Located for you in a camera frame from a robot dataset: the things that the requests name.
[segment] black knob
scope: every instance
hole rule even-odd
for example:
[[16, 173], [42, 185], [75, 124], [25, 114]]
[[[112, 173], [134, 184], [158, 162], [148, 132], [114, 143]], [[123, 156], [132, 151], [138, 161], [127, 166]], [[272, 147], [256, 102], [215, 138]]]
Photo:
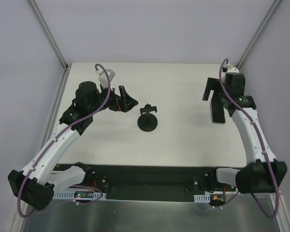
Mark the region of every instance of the black knob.
[[157, 107], [151, 106], [150, 104], [146, 104], [144, 108], [140, 109], [141, 116], [137, 120], [137, 125], [139, 126], [141, 130], [150, 132], [150, 131], [153, 131], [157, 127], [158, 120], [156, 116], [149, 113], [153, 111], [157, 112]]

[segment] black circular base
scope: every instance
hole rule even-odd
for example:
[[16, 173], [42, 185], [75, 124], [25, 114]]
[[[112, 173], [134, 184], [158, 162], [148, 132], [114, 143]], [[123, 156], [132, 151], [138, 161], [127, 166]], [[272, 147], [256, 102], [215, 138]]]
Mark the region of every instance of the black circular base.
[[152, 114], [149, 114], [148, 117], [146, 117], [146, 114], [143, 114], [137, 120], [137, 125], [142, 131], [150, 132], [150, 131], [153, 131], [157, 127], [158, 120], [156, 116]]

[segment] gray wall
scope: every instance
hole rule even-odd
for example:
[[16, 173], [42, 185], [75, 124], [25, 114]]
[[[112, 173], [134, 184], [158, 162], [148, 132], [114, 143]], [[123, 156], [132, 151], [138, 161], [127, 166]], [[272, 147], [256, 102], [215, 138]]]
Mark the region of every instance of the gray wall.
[[25, 0], [0, 1], [0, 232], [16, 198], [7, 175], [38, 149], [63, 71]]
[[284, 0], [241, 71], [267, 141], [288, 172], [281, 190], [290, 212], [290, 0]]
[[239, 61], [273, 0], [37, 0], [68, 63]]

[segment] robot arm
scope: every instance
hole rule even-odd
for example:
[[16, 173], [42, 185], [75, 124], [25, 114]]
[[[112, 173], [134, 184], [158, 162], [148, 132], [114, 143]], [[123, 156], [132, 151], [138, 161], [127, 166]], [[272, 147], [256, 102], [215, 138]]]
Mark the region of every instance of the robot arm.
[[[111, 81], [115, 73], [111, 70], [106, 71]], [[75, 99], [63, 113], [57, 129], [41, 151], [20, 172], [12, 170], [8, 176], [14, 196], [18, 196], [20, 187], [29, 174], [21, 194], [21, 200], [37, 210], [43, 210], [50, 203], [54, 194], [72, 185], [82, 183], [92, 186], [94, 182], [91, 168], [82, 163], [76, 163], [59, 174], [51, 175], [51, 172], [66, 150], [93, 122], [93, 117], [90, 116], [79, 123], [76, 123], [76, 121], [92, 114], [106, 99], [108, 92], [106, 75], [100, 70], [97, 70], [97, 74], [100, 75], [101, 92], [98, 91], [95, 83], [91, 81], [82, 82], [76, 90]], [[126, 93], [123, 86], [119, 86], [119, 92], [120, 96], [115, 94], [115, 89], [110, 91], [110, 96], [102, 110], [108, 108], [112, 111], [125, 113], [138, 104], [138, 101]], [[36, 160], [45, 151], [46, 153], [34, 167]]]
[[[223, 81], [224, 86], [231, 98], [253, 118], [253, 121], [259, 128], [260, 136], [264, 142], [266, 152], [269, 157], [272, 169], [278, 186], [287, 172], [285, 162], [277, 161], [275, 154], [269, 148], [269, 145], [261, 130], [256, 105], [251, 96], [244, 95], [245, 77], [239, 73], [235, 67], [227, 66], [224, 69], [226, 73]], [[270, 193], [274, 192], [273, 182], [269, 169], [262, 153], [262, 147], [258, 134], [250, 122], [249, 118], [238, 110], [222, 91], [219, 79], [208, 78], [203, 100], [207, 101], [210, 91], [213, 90], [211, 99], [212, 122], [225, 123], [224, 108], [236, 124], [246, 153], [247, 166], [242, 169], [217, 168], [211, 175], [211, 181], [225, 183], [236, 186], [240, 193]]]

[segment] gray floor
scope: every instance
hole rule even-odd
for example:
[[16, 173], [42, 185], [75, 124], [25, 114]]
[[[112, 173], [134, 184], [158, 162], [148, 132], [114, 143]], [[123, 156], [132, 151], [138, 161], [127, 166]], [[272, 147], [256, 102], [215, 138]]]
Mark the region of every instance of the gray floor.
[[[259, 196], [272, 210], [268, 196]], [[62, 200], [54, 200], [52, 208]], [[275, 232], [277, 221], [266, 218], [250, 195], [239, 195], [222, 210], [201, 213], [207, 204], [100, 201], [76, 206], [65, 203], [24, 221], [22, 232]]]

